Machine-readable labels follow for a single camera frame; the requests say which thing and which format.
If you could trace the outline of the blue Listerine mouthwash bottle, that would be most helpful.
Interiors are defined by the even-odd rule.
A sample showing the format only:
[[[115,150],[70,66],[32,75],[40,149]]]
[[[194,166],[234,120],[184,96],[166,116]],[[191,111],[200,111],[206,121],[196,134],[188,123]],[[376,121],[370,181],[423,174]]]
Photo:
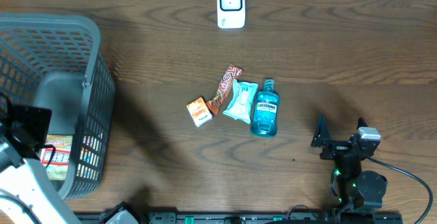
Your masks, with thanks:
[[[274,90],[274,79],[265,79],[263,88],[257,92],[254,102],[251,132],[261,137],[277,134],[277,113],[280,96]]]

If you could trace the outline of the mint white snack packet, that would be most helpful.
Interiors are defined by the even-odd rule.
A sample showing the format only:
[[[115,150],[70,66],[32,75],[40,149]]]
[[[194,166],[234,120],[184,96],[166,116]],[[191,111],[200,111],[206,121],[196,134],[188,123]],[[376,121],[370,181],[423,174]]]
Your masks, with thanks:
[[[233,98],[228,107],[223,111],[235,120],[242,120],[247,124],[251,123],[251,109],[253,99],[258,89],[257,83],[233,81]]]

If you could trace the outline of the red Top chocolate bar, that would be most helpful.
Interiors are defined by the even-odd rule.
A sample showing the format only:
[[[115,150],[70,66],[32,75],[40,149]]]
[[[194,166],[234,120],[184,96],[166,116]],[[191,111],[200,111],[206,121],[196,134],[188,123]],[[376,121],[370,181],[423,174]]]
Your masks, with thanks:
[[[217,115],[219,113],[227,95],[232,90],[234,80],[238,79],[243,72],[244,69],[239,66],[235,66],[234,64],[228,65],[214,97],[206,103],[207,107],[213,114]]]

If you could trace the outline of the small orange snack box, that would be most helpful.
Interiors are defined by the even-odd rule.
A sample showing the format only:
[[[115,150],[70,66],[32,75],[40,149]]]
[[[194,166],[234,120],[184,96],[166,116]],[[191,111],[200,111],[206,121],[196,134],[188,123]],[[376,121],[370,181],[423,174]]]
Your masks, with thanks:
[[[186,108],[198,128],[212,119],[212,114],[202,97],[187,104]]]

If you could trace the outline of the grey plastic shopping basket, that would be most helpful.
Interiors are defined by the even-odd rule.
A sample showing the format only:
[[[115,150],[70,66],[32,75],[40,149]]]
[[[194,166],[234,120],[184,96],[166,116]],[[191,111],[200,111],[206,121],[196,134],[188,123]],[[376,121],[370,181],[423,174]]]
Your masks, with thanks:
[[[95,191],[115,100],[100,54],[100,30],[84,16],[1,13],[1,93],[13,104],[49,109],[49,135],[72,135],[63,199]]]

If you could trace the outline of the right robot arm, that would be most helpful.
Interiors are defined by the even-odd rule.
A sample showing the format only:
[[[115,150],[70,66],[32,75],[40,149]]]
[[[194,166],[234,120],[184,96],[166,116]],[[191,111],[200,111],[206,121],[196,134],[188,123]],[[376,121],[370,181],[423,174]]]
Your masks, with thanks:
[[[382,207],[387,179],[375,171],[364,171],[361,162],[373,156],[381,135],[369,127],[363,118],[358,119],[357,132],[347,141],[334,140],[328,131],[323,115],[318,118],[311,147],[321,148],[320,158],[332,160],[335,168],[332,180],[333,193],[341,199],[344,211],[373,211]]]

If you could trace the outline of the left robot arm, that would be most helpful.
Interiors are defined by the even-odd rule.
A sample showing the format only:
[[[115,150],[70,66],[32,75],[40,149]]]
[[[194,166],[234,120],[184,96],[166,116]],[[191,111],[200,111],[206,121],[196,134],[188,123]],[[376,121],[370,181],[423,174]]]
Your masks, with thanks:
[[[38,157],[50,120],[49,109],[17,104],[1,113],[1,210],[15,223],[140,223],[124,202],[100,215],[71,211]]]

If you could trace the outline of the white barcode scanner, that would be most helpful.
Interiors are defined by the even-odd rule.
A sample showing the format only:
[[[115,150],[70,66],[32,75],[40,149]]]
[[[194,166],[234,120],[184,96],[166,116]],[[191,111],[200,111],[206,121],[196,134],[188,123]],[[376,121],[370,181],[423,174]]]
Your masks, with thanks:
[[[246,20],[245,0],[216,0],[217,25],[221,29],[243,28]]]

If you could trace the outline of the yellow red noodle packet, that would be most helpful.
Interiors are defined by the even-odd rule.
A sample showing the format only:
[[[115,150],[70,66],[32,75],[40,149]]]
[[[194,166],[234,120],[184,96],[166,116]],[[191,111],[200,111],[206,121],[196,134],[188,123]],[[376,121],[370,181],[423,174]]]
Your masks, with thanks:
[[[68,172],[72,135],[47,135],[40,161],[46,167],[50,180],[65,180]]]

